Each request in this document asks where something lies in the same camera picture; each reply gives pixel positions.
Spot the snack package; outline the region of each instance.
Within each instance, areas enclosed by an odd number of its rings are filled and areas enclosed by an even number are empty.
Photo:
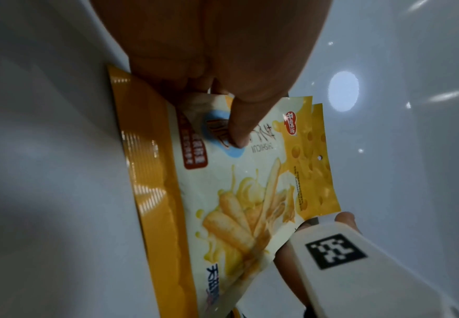
[[[239,149],[232,98],[197,93],[176,108],[108,71],[160,314],[225,317],[304,220],[340,211],[322,105],[282,98]]]

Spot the white surface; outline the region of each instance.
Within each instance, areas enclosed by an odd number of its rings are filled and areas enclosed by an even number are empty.
[[[0,317],[154,317],[102,66],[126,57],[87,1],[51,3],[0,1]],[[342,71],[359,94],[338,112]],[[290,93],[324,103],[364,235],[459,302],[459,0],[335,0]],[[258,277],[248,318],[302,312],[284,286]]]

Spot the finger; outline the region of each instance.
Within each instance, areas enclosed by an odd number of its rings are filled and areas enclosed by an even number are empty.
[[[238,97],[233,100],[228,129],[233,142],[238,147],[243,148],[248,145],[250,132],[266,116],[285,92],[279,92],[275,96],[261,102],[245,102]]]
[[[229,91],[222,86],[218,79],[214,79],[210,94],[229,95]]]
[[[187,90],[190,92],[207,93],[212,83],[214,82],[213,76],[201,76],[197,79],[189,79]]]
[[[339,213],[338,215],[335,216],[334,221],[340,222],[340,223],[344,223],[347,226],[349,226],[352,229],[354,229],[355,231],[359,232],[360,234],[362,233],[362,232],[360,232],[359,228],[356,225],[355,215],[353,213],[351,213],[351,212],[341,212],[341,213]]]

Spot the printed food image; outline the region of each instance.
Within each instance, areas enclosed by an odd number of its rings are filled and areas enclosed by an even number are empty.
[[[210,263],[219,263],[226,276],[248,275],[255,271],[253,265],[270,242],[275,222],[293,222],[295,215],[294,187],[276,191],[281,162],[275,159],[267,177],[266,186],[256,178],[246,177],[236,194],[233,172],[229,191],[219,191],[219,205],[202,221],[208,231],[209,252],[205,259]]]

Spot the red label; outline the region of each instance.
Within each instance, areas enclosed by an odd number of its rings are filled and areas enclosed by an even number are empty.
[[[207,150],[200,135],[194,132],[186,116],[177,111],[178,132],[181,138],[184,167],[188,170],[208,165]]]
[[[295,135],[297,132],[297,126],[296,126],[296,113],[294,112],[288,112],[283,116],[283,123],[285,124],[285,127],[287,127],[287,131],[291,135]]]

